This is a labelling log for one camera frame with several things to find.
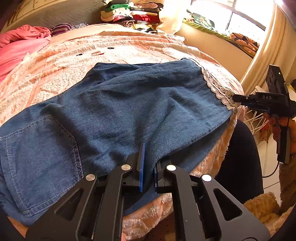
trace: white curtain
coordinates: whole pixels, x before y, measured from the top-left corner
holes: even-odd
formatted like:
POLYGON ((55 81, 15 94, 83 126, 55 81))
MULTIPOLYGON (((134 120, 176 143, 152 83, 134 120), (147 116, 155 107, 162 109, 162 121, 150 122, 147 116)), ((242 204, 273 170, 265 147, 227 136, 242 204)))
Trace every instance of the white curtain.
POLYGON ((159 12, 160 24, 156 29, 165 34, 178 32, 190 4, 191 0, 164 0, 163 10, 159 12))
POLYGON ((240 81, 245 94, 252 93, 256 85, 267 90, 265 77, 270 64, 279 66, 286 79, 295 56, 296 33, 288 19, 275 5, 270 26, 266 29, 266 38, 240 81))

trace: blue denim fabric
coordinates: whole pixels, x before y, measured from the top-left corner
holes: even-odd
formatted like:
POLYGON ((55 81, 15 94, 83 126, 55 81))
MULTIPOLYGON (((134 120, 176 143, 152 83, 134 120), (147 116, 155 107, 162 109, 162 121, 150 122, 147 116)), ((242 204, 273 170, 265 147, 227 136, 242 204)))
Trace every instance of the blue denim fabric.
POLYGON ((126 199, 126 214, 133 212, 156 197, 157 160, 171 155, 191 171, 230 115, 189 59, 97 63, 72 88, 0 127, 0 204, 31 225, 84 175, 108 174, 145 141, 144 192, 126 199))

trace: window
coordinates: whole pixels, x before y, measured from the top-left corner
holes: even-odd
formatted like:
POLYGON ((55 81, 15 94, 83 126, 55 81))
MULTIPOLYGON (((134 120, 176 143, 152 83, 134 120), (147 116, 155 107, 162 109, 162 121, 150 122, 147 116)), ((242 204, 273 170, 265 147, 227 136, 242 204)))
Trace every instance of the window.
POLYGON ((260 43, 273 5, 272 0, 196 0, 189 10, 212 20, 220 33, 240 33, 260 43))

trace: white lace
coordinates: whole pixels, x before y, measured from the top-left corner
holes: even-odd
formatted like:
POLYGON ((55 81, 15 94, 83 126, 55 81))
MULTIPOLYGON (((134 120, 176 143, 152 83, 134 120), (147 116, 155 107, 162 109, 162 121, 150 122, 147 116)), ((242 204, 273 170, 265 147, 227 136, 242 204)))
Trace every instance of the white lace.
POLYGON ((201 68, 202 74, 204 76, 205 81, 207 82, 208 87, 212 92, 216 94, 216 97, 222 101, 224 105, 226 105, 228 110, 233 110, 237 112, 237 108, 239 107, 239 103, 236 103, 232 100, 234 92, 228 87, 222 86, 221 83, 197 60, 190 58, 198 67, 201 68))

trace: black pants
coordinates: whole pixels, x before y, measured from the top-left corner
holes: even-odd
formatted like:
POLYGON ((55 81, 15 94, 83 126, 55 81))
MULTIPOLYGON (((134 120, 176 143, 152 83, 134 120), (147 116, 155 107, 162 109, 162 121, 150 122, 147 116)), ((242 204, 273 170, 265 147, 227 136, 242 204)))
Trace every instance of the black pants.
POLYGON ((257 146, 251 131, 240 120, 215 179, 241 203, 264 193, 257 146))

